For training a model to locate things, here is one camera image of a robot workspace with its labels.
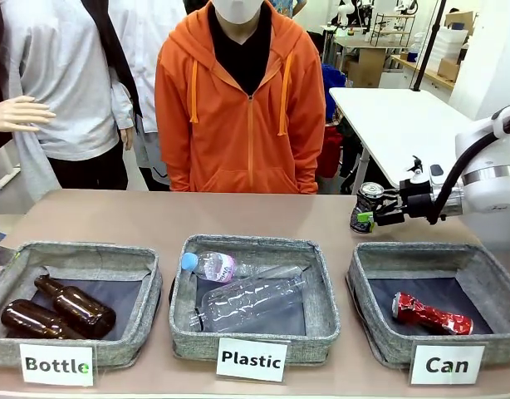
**red bag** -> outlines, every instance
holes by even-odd
[[[340,163],[342,136],[336,130],[336,126],[326,126],[323,137],[323,147],[318,156],[316,176],[331,179],[335,177]]]

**brown glass bottle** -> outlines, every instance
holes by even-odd
[[[68,324],[87,338],[102,338],[113,329],[116,313],[77,287],[64,286],[49,275],[36,278],[36,287],[52,298],[52,306]]]
[[[2,311],[4,326],[30,338],[85,339],[72,330],[61,316],[26,299],[17,299]]]

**white face mask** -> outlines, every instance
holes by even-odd
[[[220,16],[228,22],[240,25],[250,21],[264,0],[213,0]]]

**black can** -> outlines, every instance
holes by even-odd
[[[385,189],[377,183],[364,183],[356,194],[356,205],[351,213],[349,226],[351,230],[360,234],[371,233],[371,222],[361,223],[358,221],[358,215],[365,212],[371,212],[378,204],[382,204]]]

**black pants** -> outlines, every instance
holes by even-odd
[[[105,154],[90,160],[48,158],[64,189],[125,190],[128,174],[122,159],[122,140]]]
[[[169,185],[164,185],[160,183],[154,176],[152,175],[152,169],[150,168],[139,168],[140,173],[142,174],[143,179],[145,180],[146,187],[148,187],[149,191],[170,191]]]

